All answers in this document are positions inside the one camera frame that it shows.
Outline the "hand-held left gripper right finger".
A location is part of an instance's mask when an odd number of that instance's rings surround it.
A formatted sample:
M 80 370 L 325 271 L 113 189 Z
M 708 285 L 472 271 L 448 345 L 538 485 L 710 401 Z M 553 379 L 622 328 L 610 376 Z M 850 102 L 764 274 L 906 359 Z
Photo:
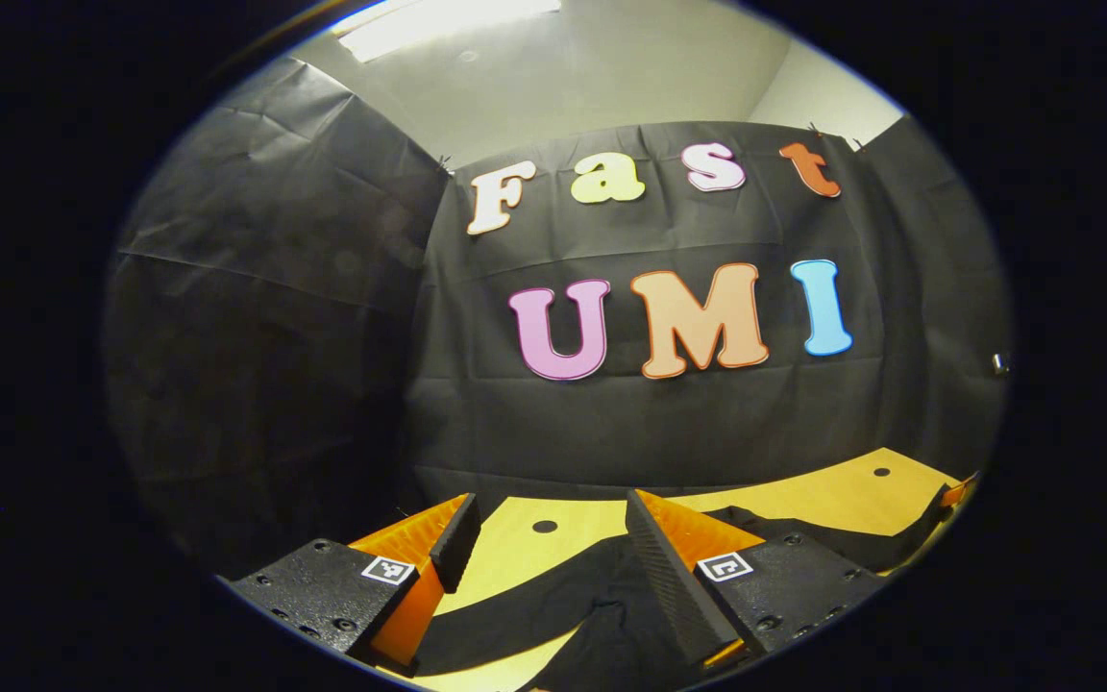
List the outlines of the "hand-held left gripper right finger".
M 774 655 L 863 605 L 883 579 L 804 531 L 743 531 L 646 490 L 627 493 L 627 533 L 691 665 Z

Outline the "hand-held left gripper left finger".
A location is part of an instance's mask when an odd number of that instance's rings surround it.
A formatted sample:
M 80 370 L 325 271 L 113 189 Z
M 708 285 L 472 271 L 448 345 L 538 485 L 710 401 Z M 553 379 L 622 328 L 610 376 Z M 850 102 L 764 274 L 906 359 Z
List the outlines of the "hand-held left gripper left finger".
M 407 671 L 480 535 L 473 492 L 356 539 L 317 538 L 228 581 L 273 622 L 339 655 Z

